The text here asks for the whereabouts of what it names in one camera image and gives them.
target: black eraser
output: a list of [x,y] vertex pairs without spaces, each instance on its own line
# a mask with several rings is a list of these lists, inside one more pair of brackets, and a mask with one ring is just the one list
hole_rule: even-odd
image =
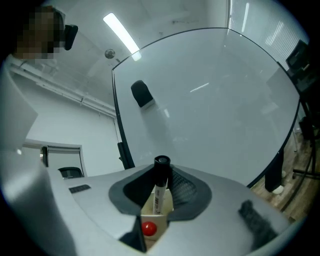
[[131,86],[131,91],[140,108],[149,106],[154,102],[147,85],[142,80],[136,81]]

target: wooden floor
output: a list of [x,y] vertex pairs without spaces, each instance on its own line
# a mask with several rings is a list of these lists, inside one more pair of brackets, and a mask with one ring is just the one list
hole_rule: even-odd
[[[320,172],[320,141],[316,142],[317,148],[317,162],[315,165],[315,171]],[[284,161],[282,169],[286,171],[285,178],[282,179],[282,185],[284,190],[281,194],[269,193],[265,189],[265,178],[263,177],[258,181],[251,190],[257,195],[271,203],[275,208],[279,209],[284,215],[291,221],[300,220],[306,217],[311,209],[315,195],[320,187],[320,180],[311,179],[305,177],[298,193],[294,199],[284,210],[284,206],[287,204],[291,195],[301,182],[302,175],[297,175],[293,179],[293,169],[305,170],[309,157],[311,154],[310,142],[303,139],[301,133],[296,134],[296,147],[293,134],[291,134],[284,148]]]

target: ceiling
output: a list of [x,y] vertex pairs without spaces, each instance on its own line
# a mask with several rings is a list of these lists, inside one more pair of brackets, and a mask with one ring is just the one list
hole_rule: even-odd
[[[77,25],[79,31],[71,50],[60,49],[54,60],[40,63],[55,67],[53,78],[60,84],[114,105],[112,68],[130,52],[103,21],[107,14],[115,14],[141,49],[178,32],[227,27],[228,3],[229,0],[50,0],[45,5],[63,12],[65,23]],[[105,57],[107,49],[115,51],[114,58]]]

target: red button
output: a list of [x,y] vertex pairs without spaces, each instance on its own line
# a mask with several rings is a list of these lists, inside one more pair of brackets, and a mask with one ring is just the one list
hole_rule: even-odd
[[151,221],[142,223],[142,232],[145,236],[153,236],[157,232],[157,225]]

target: window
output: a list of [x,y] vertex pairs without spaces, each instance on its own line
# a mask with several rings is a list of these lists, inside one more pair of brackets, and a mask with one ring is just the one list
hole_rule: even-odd
[[59,170],[64,179],[84,177],[80,148],[48,147],[48,167]]

